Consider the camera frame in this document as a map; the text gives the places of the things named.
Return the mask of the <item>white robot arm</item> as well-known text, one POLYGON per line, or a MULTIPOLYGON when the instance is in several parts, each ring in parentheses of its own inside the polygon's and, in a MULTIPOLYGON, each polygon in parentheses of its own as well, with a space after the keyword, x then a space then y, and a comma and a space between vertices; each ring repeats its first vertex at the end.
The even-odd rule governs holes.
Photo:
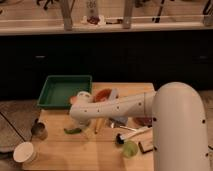
POLYGON ((153 92, 92 103, 80 92, 69 115, 80 125, 93 118, 150 117, 154 171, 211 171, 205 109, 198 92, 170 82, 153 92))

